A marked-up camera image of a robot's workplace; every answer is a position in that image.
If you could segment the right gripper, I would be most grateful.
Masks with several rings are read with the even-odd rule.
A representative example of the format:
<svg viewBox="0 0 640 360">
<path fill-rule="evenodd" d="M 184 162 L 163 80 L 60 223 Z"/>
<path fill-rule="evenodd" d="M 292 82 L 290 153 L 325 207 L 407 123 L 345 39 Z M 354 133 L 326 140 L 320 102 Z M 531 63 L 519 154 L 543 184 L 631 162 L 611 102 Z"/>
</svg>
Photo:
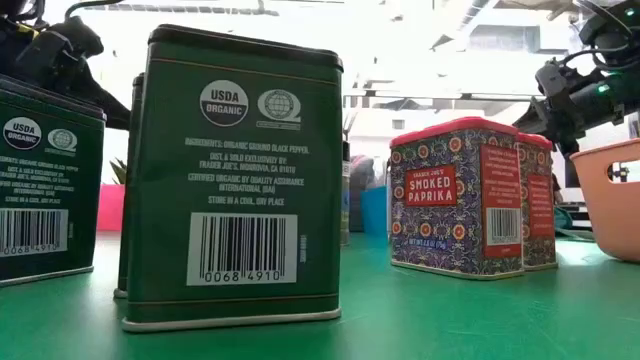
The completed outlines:
<svg viewBox="0 0 640 360">
<path fill-rule="evenodd" d="M 556 60 L 546 62 L 535 80 L 543 101 L 529 103 L 513 126 L 520 132 L 544 136 L 563 156 L 579 151 L 576 131 L 606 122 L 620 124 L 625 117 L 625 76 L 594 70 L 581 75 Z"/>
</svg>

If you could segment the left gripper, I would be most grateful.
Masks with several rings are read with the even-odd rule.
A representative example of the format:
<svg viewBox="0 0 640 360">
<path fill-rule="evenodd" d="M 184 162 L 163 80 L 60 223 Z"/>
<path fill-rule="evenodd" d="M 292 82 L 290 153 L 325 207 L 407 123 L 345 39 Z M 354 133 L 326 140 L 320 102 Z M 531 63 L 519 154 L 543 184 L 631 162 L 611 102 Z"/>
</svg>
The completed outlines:
<svg viewBox="0 0 640 360">
<path fill-rule="evenodd" d="M 130 129 L 131 111 L 94 78 L 87 59 L 104 51 L 101 38 L 79 16 L 40 32 L 14 60 L 16 75 L 58 93 L 74 93 L 103 110 L 106 127 Z"/>
</svg>

